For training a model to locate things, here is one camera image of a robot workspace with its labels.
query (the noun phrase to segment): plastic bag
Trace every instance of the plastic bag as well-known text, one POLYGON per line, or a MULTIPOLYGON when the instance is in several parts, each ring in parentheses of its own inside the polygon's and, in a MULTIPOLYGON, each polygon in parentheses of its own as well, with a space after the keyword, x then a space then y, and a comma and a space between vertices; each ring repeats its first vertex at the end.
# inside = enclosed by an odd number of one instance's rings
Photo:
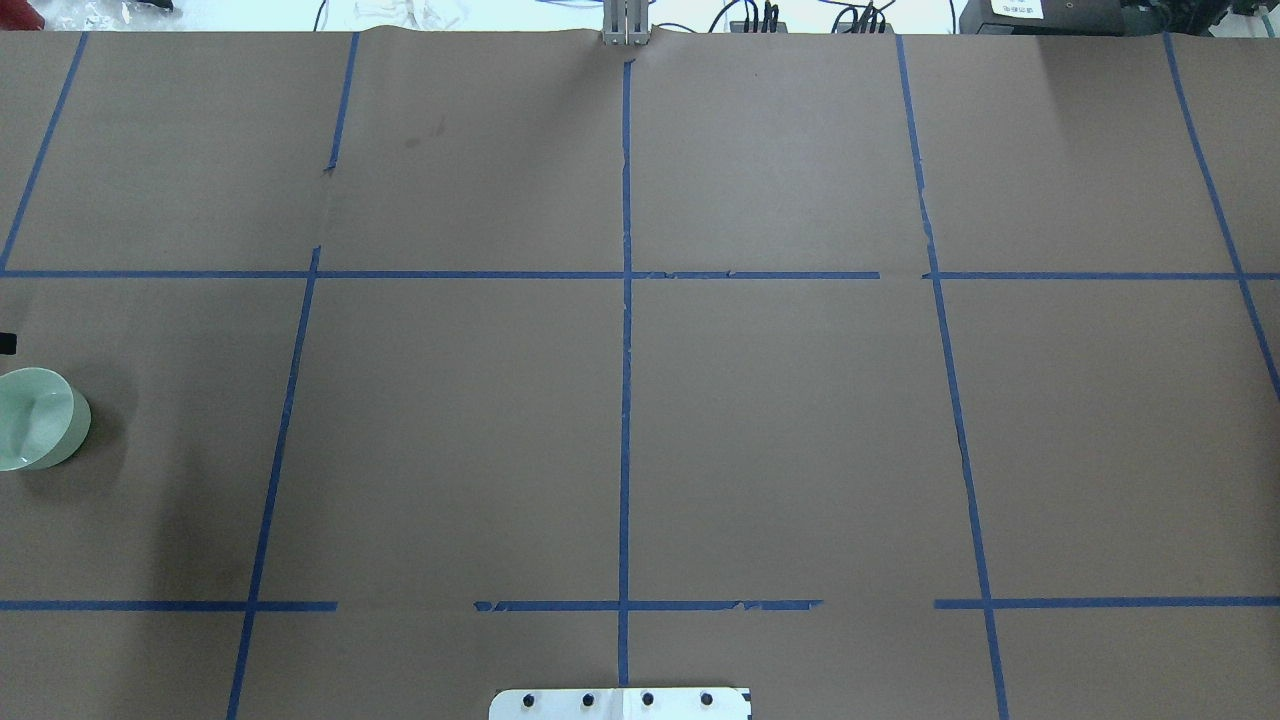
POLYGON ((179 22, 182 10, 134 0, 37 0, 32 5, 45 17, 45 29, 186 29, 179 22))

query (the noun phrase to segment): cable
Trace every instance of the cable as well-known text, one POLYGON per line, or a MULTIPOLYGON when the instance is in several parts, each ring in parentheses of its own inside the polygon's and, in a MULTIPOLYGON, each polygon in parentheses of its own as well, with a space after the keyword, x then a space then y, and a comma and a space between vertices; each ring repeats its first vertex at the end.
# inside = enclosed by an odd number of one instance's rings
POLYGON ((716 24, 719 23, 721 18, 724 17, 724 13, 727 13, 730 8, 732 8, 733 5, 737 5, 742 0, 732 0, 730 4, 724 5, 723 8, 721 8, 721 12, 716 13, 716 19, 712 20, 712 27, 707 32, 716 32, 716 24))
POLYGON ((316 8, 316 22, 311 23, 311 32, 316 32, 317 29, 320 29, 320 13, 324 12, 325 5, 328 4, 329 0, 320 0, 320 6, 316 8))

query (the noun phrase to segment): white label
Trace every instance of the white label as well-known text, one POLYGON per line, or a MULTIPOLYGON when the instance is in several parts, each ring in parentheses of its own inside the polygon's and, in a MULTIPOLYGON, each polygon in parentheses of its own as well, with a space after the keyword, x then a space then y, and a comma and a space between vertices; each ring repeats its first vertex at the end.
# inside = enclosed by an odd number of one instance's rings
POLYGON ((1010 18, 1044 19, 1041 0, 991 0, 991 12, 1010 18))

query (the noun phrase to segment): metal bracket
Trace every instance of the metal bracket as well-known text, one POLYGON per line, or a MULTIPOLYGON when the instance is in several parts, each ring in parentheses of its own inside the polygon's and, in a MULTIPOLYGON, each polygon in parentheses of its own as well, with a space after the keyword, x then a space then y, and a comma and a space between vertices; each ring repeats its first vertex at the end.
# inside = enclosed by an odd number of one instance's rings
POLYGON ((503 691, 489 720, 750 720, 745 688, 503 691))
POLYGON ((646 45, 649 0, 604 0, 604 44, 646 45))

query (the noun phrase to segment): green bowl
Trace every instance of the green bowl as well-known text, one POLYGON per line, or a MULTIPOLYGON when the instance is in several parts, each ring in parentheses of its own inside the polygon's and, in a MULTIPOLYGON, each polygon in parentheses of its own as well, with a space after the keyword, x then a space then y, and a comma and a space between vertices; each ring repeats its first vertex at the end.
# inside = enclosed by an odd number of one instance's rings
POLYGON ((0 375, 0 473, 67 460, 84 442, 90 420, 84 396, 58 373, 23 368, 0 375))

